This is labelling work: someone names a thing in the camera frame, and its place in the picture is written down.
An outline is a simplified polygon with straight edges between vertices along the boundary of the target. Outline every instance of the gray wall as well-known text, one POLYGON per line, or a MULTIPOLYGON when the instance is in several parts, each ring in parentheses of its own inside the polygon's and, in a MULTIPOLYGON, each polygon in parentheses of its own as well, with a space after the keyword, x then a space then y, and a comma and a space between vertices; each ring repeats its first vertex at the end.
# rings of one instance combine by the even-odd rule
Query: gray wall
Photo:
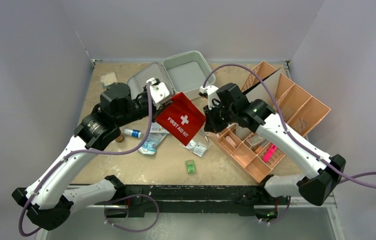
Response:
POLYGON ((64 0, 91 58, 291 59, 324 0, 64 0))
POLYGON ((0 239, 22 238, 11 193, 47 169, 79 118, 90 61, 70 22, 58 0, 0 0, 0 239))
MULTIPOLYGON (((347 174, 376 171, 376 1, 326 0, 291 74, 332 108, 310 140, 342 154, 347 174)), ((375 240, 376 189, 346 182, 335 194, 346 239, 375 240)))

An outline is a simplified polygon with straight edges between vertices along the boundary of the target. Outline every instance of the table surface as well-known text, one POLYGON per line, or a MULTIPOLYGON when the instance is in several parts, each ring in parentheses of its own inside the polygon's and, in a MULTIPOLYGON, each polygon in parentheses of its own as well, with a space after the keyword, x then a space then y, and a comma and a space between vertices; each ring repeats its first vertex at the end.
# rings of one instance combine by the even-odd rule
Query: table surface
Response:
MULTIPOLYGON (((148 66, 150 63, 97 62, 93 69, 89 89, 85 97, 79 122, 100 101, 103 87, 100 77, 115 72, 118 82, 126 83, 128 79, 148 66)), ((258 63, 245 64, 254 68, 258 63)), ((220 64, 210 64, 215 69, 220 64)), ((238 67, 224 67, 215 73, 216 86, 236 83, 242 87, 249 73, 238 67)), ((203 112, 206 99, 192 101, 203 112)), ((130 123, 121 129, 130 128, 145 131, 147 117, 130 123)), ((106 151, 121 152, 129 150, 139 143, 138 138, 127 136, 121 143, 113 141, 106 151)), ((285 176, 301 173, 300 169, 287 156, 273 169, 272 174, 285 176)), ((116 175, 125 184, 156 185, 254 185, 257 182, 245 173, 237 163, 229 159, 216 145, 207 149, 202 158, 180 146, 171 134, 157 147, 155 155, 143 155, 136 151, 127 155, 98 155, 73 180, 73 184, 93 184, 105 176, 116 175), (194 160, 196 172, 187 174, 186 160, 194 160)))

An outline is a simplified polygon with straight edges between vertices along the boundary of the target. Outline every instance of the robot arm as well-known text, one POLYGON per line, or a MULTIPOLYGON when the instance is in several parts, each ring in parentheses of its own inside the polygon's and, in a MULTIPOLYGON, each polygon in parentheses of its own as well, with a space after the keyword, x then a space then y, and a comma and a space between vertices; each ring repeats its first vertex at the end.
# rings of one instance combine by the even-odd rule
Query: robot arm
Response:
POLYGON ((341 172, 346 164, 345 159, 338 154, 330 156, 318 149, 288 125, 285 131, 281 118, 263 100, 256 99, 249 102, 234 83, 228 83, 221 88, 202 87, 200 94, 207 96, 208 100, 208 106, 203 109, 206 115, 204 127, 206 132, 220 133, 228 124, 238 123, 241 127, 248 128, 275 144, 299 166, 303 172, 301 175, 272 176, 267 179, 265 189, 271 196, 300 195, 311 204, 321 206, 340 182, 341 177, 338 174, 326 166, 321 159, 317 159, 294 142, 287 131, 341 172))
MULTIPOLYGON (((153 104, 158 107, 167 101, 172 92, 157 78, 146 81, 153 104)), ((124 83, 114 83, 100 96, 92 113, 84 117, 75 129, 64 151, 33 184, 17 188, 12 197, 22 207, 27 206, 27 216, 36 225, 52 230, 61 225, 70 214, 99 202, 120 197, 125 186, 115 177, 105 179, 78 189, 66 190, 77 174, 111 141, 121 136, 119 127, 146 117, 149 113, 147 90, 131 99, 131 90, 124 83), (72 152, 90 150, 92 152, 72 152)))

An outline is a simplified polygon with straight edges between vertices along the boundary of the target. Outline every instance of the pink marker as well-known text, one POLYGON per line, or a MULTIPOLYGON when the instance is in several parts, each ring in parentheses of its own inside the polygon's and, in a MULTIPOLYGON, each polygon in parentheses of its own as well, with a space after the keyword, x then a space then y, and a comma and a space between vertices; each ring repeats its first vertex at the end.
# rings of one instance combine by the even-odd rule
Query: pink marker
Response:
POLYGON ((269 150, 267 150, 266 154, 264 155, 263 162, 267 163, 269 159, 271 159, 272 155, 274 154, 276 150, 277 150, 277 146, 275 144, 272 144, 269 150))

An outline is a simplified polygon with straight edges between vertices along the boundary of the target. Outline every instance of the purple cable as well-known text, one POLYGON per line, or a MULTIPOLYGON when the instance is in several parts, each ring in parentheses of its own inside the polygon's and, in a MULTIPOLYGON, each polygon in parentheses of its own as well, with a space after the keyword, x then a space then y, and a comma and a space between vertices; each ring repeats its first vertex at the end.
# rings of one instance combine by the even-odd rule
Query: purple cable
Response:
POLYGON ((269 222, 269 224, 276 224, 277 222, 279 222, 284 216, 285 214, 287 213, 288 211, 288 208, 290 207, 290 204, 291 204, 291 196, 288 197, 288 202, 286 203, 286 208, 284 209, 284 211, 282 212, 281 216, 278 216, 275 221, 273 222, 269 222))
MULTIPOLYGON (((37 193, 42 185, 48 180, 48 178, 64 163, 64 161, 59 161, 57 162, 56 165, 54 165, 49 171, 47 174, 45 174, 45 177, 39 182, 38 186, 36 186, 35 190, 33 190, 34 193, 37 193)), ((32 194, 30 195, 30 197, 27 199, 26 203, 24 204, 23 206, 23 209, 21 210, 21 213, 20 213, 20 217, 18 219, 18 232, 20 233, 20 235, 22 235, 23 237, 29 237, 29 236, 32 236, 34 235, 35 233, 37 233, 41 228, 38 227, 37 229, 35 229, 34 231, 30 232, 30 233, 26 233, 23 231, 23 218, 25 217, 25 213, 26 213, 26 210, 28 209, 29 207, 29 204, 31 204, 32 200, 35 198, 35 194, 32 194)))
POLYGON ((275 99, 274 95, 271 93, 271 91, 269 90, 269 88, 266 86, 266 84, 263 82, 263 80, 254 71, 252 71, 250 68, 248 68, 246 66, 243 66, 243 65, 240 65, 240 64, 236 64, 236 63, 228 63, 228 64, 220 65, 216 69, 214 69, 213 71, 211 71, 209 73, 209 75, 205 78, 204 83, 203 83, 203 87, 206 87, 207 81, 209 80, 210 76, 214 72, 216 72, 216 70, 218 70, 220 68, 223 68, 223 67, 226 67, 226 66, 234 66, 234 67, 239 67, 239 68, 245 69, 245 70, 249 71, 251 74, 253 74, 253 76, 255 76, 260 81, 260 83, 263 85, 264 89, 266 90, 267 94, 269 94, 269 97, 272 99, 273 104, 275 104, 276 110, 278 112, 279 118, 280 118, 282 126, 283 126, 283 129, 287 132, 288 136, 298 146, 300 146, 302 149, 304 149, 305 151, 307 151, 308 153, 310 153, 311 155, 313 155, 314 157, 316 157, 319 161, 323 162, 325 165, 327 165, 330 169, 332 169, 338 175, 340 175, 343 178, 345 178, 342 181, 340 181, 340 183, 344 183, 346 181, 352 181, 353 183, 356 183, 356 184, 359 184, 359 185, 362 185, 362 186, 365 186, 365 187, 368 187, 368 188, 376 189, 376 184, 371 184, 371 183, 367 183, 367 182, 363 182, 363 181, 359 181, 359 180, 355 179, 355 178, 363 177, 363 176, 376 175, 376 171, 364 172, 364 173, 360 173, 360 174, 355 175, 355 176, 346 175, 345 173, 339 171, 334 166, 332 166, 329 162, 327 162, 326 160, 324 160, 323 158, 321 158, 321 156, 319 156, 319 154, 315 153, 314 151, 312 151, 308 147, 304 146, 301 142, 299 142, 293 136, 293 134, 291 134, 291 132, 287 131, 288 130, 287 124, 285 123, 284 116, 282 115, 282 111, 281 111, 281 108, 280 108, 279 104, 277 103, 277 100, 275 99))
POLYGON ((117 202, 120 202, 120 201, 123 201, 123 200, 126 200, 126 199, 131 199, 131 198, 137 197, 137 196, 148 198, 155 205, 155 209, 157 210, 157 215, 155 217, 154 222, 150 226, 148 226, 148 227, 146 227, 144 229, 134 230, 134 229, 129 229, 129 228, 126 228, 126 227, 123 227, 123 226, 116 225, 116 224, 110 222, 109 219, 107 219, 106 210, 104 210, 105 222, 108 223, 108 224, 110 224, 111 226, 113 226, 115 228, 118 228, 118 229, 121 229, 121 230, 124 230, 124 231, 127 231, 127 232, 131 232, 131 233, 145 232, 147 230, 150 230, 152 227, 154 227, 154 225, 156 225, 157 221, 159 220, 160 213, 159 213, 159 205, 157 204, 157 202, 152 197, 150 197, 148 195, 145 195, 145 194, 134 194, 134 195, 126 196, 126 197, 123 197, 123 198, 120 198, 120 199, 117 199, 117 200, 109 201, 109 203, 117 203, 117 202))
MULTIPOLYGON (((142 138, 142 140, 139 142, 139 144, 132 148, 131 150, 127 150, 127 151, 120 151, 120 152, 114 152, 114 151, 100 151, 100 150, 97 150, 97 149, 82 149, 82 150, 76 150, 76 151, 71 151, 69 154, 67 154, 66 156, 63 157, 63 159, 65 160, 68 160, 71 156, 75 155, 75 154, 80 154, 80 153, 92 153, 92 154, 102 154, 102 155, 126 155, 126 154, 130 154, 130 153, 133 153, 135 152, 136 150, 138 150, 140 147, 142 147, 142 145, 146 142, 147 138, 148 138, 148 135, 150 134, 150 129, 151 129, 151 123, 153 121, 153 103, 152 103, 152 97, 151 97, 151 92, 150 92, 150 85, 151 83, 148 82, 147 84, 147 96, 148 96, 148 125, 147 125, 147 130, 146 130, 146 133, 144 135, 144 137, 142 138)), ((36 186, 35 190, 33 191, 34 193, 37 193, 41 188, 42 186, 44 185, 44 183, 48 180, 48 178, 51 177, 51 175, 64 163, 64 161, 59 161, 56 165, 54 165, 49 171, 48 173, 44 176, 44 178, 39 182, 39 184, 36 186)), ((21 214, 20 214, 20 218, 18 220, 18 232, 20 233, 20 235, 22 235, 23 237, 29 237, 29 236, 32 236, 33 234, 35 234, 36 232, 38 232, 41 228, 38 227, 37 229, 35 229, 34 231, 30 232, 30 233, 26 233, 23 231, 23 218, 25 217, 25 212, 26 210, 28 209, 29 207, 29 204, 31 204, 32 200, 35 198, 35 195, 32 194, 26 201, 26 203, 24 204, 23 206, 23 209, 21 211, 21 214)))

